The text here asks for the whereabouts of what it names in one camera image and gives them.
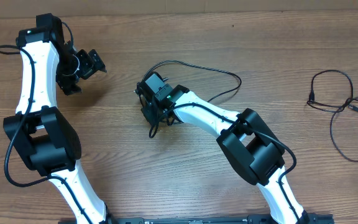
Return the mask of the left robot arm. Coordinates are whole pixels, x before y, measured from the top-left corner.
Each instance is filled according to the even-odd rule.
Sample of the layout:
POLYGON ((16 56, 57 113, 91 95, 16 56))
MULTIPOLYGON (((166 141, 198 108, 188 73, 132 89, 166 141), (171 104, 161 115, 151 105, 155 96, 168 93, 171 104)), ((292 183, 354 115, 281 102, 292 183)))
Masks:
POLYGON ((57 89, 65 95, 81 92, 79 79, 106 67, 95 50, 76 50, 64 39, 67 24, 51 13, 36 17, 36 27, 19 32, 15 45, 0 45, 0 54, 22 57, 22 90, 14 116, 4 118, 10 143, 4 175, 16 187, 51 182, 75 215, 75 223, 115 223, 107 205, 96 195, 81 165, 80 139, 57 106, 57 89), (41 178, 18 183, 9 173, 15 149, 29 170, 41 178))

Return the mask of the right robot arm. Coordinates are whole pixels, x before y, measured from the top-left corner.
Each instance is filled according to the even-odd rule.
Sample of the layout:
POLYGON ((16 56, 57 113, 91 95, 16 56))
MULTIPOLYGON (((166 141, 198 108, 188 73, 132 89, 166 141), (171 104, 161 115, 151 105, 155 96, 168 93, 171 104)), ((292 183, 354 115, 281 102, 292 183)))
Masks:
POLYGON ((184 86, 171 87, 157 72, 148 73, 137 83, 135 93, 151 125, 150 138, 163 123, 188 123, 203 129, 216 139, 234 171, 247 183, 258 186, 274 221, 308 222, 308 214, 296 201, 286 178, 296 162, 285 168, 283 155, 287 152, 293 157, 294 153, 254 110, 224 110, 184 86))

